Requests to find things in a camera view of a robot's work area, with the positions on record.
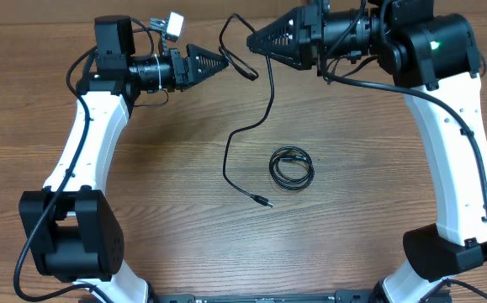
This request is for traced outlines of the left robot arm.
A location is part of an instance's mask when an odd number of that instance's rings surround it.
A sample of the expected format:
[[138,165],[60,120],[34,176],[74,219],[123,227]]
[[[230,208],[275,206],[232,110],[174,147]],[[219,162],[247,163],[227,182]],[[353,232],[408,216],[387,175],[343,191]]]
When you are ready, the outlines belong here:
[[82,77],[69,87],[77,112],[66,145],[42,188],[19,201],[27,237],[20,257],[31,257],[65,291],[85,289],[101,302],[156,300],[124,260],[123,231],[105,192],[115,146],[140,94],[183,91],[227,67],[224,57],[196,45],[176,49],[183,23],[178,13],[149,24],[98,17],[96,44],[77,59]]

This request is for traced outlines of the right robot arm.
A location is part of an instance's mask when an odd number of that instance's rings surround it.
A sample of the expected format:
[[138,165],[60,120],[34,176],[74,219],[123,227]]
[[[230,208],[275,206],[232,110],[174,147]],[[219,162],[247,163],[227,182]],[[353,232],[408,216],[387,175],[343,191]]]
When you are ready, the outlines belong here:
[[443,286],[487,262],[487,140],[481,57],[468,20],[437,16],[431,1],[362,1],[333,13],[297,7],[252,33],[250,51],[328,82],[401,93],[419,132],[437,220],[403,237],[406,259],[371,302],[449,301]]

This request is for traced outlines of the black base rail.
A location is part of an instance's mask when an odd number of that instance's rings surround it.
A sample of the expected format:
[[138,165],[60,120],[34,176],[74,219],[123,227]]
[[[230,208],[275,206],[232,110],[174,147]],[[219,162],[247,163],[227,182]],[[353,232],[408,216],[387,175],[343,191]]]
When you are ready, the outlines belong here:
[[330,294],[291,295],[157,295],[160,303],[368,303],[371,290],[337,290]]

